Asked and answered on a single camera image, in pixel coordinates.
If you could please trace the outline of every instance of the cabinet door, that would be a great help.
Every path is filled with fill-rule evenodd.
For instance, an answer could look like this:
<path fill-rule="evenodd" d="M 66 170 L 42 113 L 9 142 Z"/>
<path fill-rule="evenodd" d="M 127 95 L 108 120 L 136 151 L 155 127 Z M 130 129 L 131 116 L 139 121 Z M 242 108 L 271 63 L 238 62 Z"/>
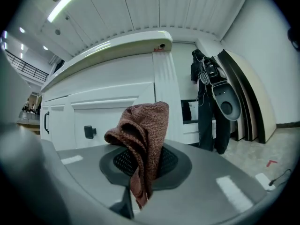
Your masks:
<path fill-rule="evenodd" d="M 75 149 L 74 109 L 67 97 L 49 102 L 51 138 L 56 150 Z"/>
<path fill-rule="evenodd" d="M 40 111 L 40 133 L 41 139 L 51 141 L 51 119 L 49 102 L 43 102 Z"/>
<path fill-rule="evenodd" d="M 104 134 L 117 126 L 128 106 L 154 103 L 152 82 L 133 83 L 80 92 L 69 97 L 74 109 L 75 141 L 78 148 L 107 144 Z M 96 134 L 86 138 L 84 127 L 92 126 Z"/>

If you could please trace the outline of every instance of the black railing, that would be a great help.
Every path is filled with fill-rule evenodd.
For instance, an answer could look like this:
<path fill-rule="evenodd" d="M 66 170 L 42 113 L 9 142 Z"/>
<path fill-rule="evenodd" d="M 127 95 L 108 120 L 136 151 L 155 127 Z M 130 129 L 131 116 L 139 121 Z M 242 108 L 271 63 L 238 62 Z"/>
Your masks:
<path fill-rule="evenodd" d="M 21 72 L 24 72 L 30 76 L 33 76 L 43 82 L 46 81 L 49 74 L 37 69 L 36 67 L 28 64 L 27 62 L 23 61 L 22 59 L 14 56 L 9 51 L 5 50 L 7 54 L 7 58 L 10 60 L 11 64 Z"/>

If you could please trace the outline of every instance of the red floor marker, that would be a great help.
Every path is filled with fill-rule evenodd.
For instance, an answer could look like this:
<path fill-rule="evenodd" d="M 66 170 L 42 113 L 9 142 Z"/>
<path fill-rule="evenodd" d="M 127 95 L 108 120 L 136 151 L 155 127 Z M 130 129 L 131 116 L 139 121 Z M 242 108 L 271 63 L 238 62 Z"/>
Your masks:
<path fill-rule="evenodd" d="M 271 163 L 278 163 L 278 162 L 273 161 L 273 160 L 270 160 L 270 161 L 268 162 L 268 164 L 267 164 L 267 167 L 269 167 Z"/>

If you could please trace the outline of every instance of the ceiling light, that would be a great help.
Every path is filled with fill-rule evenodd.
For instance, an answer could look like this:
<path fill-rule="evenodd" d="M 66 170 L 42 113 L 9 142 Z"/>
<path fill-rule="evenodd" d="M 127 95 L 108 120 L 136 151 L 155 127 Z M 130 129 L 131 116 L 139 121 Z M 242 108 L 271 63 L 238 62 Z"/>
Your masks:
<path fill-rule="evenodd" d="M 71 0 L 60 0 L 60 2 L 56 5 L 53 11 L 48 16 L 48 21 L 52 23 L 55 17 L 60 13 L 60 11 L 70 2 Z"/>

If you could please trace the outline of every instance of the brown towel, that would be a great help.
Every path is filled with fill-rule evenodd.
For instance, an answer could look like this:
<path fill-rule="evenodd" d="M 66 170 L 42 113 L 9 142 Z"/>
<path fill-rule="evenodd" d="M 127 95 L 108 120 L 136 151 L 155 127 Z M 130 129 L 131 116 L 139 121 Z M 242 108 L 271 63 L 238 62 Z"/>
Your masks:
<path fill-rule="evenodd" d="M 169 105 L 164 102 L 128 107 L 116 128 L 104 139 L 110 144 L 125 145 L 134 155 L 138 168 L 131 177 L 130 189 L 140 208 L 152 195 L 159 157 L 169 121 Z"/>

